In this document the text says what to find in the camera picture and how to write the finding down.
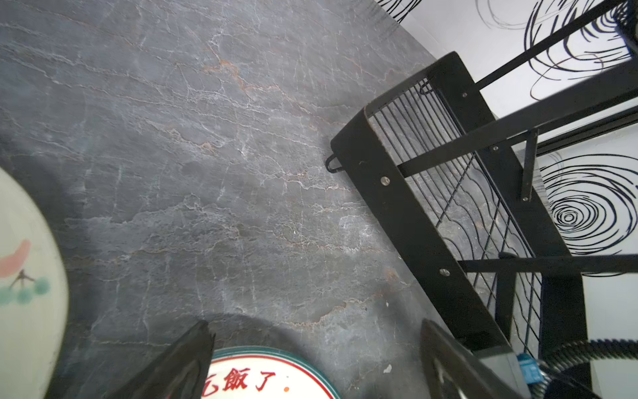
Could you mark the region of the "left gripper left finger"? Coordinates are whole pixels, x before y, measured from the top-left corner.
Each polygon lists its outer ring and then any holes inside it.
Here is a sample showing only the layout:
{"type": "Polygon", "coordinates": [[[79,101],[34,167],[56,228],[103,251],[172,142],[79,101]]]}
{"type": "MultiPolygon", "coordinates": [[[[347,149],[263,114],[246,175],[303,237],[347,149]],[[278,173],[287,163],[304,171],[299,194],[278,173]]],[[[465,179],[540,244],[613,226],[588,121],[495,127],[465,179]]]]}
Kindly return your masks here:
{"type": "Polygon", "coordinates": [[[110,398],[200,398],[214,355],[214,334],[199,320],[110,398]]]}

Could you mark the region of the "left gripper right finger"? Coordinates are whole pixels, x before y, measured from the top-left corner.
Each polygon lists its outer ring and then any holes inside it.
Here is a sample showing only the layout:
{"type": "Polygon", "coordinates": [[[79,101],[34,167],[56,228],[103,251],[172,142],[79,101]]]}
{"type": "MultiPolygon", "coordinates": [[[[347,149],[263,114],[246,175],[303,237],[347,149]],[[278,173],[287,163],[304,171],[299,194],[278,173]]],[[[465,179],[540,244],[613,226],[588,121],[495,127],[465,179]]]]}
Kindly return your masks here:
{"type": "Polygon", "coordinates": [[[520,398],[440,325],[425,319],[420,360],[431,398],[520,398]]]}

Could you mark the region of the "orange sunburst plate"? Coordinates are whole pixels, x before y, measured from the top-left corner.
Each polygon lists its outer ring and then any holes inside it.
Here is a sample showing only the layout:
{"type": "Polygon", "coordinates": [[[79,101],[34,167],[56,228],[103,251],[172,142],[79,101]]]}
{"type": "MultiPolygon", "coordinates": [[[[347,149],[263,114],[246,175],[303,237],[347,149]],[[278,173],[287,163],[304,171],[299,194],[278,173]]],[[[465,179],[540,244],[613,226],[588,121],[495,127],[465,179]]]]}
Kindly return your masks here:
{"type": "Polygon", "coordinates": [[[217,351],[202,398],[338,398],[340,394],[310,362],[283,350],[243,346],[217,351]]]}

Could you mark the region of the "cream floral plate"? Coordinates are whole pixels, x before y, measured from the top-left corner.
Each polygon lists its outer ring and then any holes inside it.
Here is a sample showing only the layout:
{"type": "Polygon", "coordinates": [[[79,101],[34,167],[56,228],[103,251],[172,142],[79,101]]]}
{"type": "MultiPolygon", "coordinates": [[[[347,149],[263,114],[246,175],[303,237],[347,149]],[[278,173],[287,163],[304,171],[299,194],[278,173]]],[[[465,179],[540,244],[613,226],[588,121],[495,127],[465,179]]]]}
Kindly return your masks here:
{"type": "Polygon", "coordinates": [[[69,309],[66,269],[29,194],[1,173],[1,396],[46,396],[69,309]]]}

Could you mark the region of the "black wire dish rack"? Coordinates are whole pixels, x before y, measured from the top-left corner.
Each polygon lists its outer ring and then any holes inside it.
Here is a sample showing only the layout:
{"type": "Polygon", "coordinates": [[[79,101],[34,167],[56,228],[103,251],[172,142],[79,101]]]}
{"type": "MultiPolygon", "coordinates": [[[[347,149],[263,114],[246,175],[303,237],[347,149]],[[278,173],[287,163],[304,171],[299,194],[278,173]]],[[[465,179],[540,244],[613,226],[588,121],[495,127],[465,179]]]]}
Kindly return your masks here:
{"type": "Polygon", "coordinates": [[[332,140],[452,334],[534,357],[625,338],[637,258],[637,4],[383,1],[435,62],[332,140]]]}

